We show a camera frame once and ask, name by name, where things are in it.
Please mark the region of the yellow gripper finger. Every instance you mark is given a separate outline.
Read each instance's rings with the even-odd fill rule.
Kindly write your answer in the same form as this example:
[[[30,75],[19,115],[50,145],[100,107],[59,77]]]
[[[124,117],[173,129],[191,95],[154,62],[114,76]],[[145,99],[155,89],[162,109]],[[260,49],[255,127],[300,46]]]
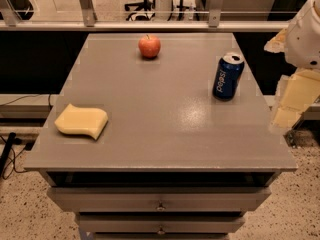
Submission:
[[[284,51],[287,29],[284,28],[271,38],[264,46],[264,50],[271,53],[280,53]]]
[[[290,129],[320,96],[320,71],[298,68],[290,77],[282,76],[276,91],[271,125]]]

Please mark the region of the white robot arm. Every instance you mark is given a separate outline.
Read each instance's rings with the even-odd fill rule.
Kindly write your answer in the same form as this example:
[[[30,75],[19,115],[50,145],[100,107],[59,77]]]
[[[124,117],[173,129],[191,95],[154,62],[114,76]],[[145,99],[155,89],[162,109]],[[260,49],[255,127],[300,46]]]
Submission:
[[[320,0],[307,0],[264,50],[283,52],[285,61],[296,67],[279,81],[271,116],[273,128],[290,129],[320,96]]]

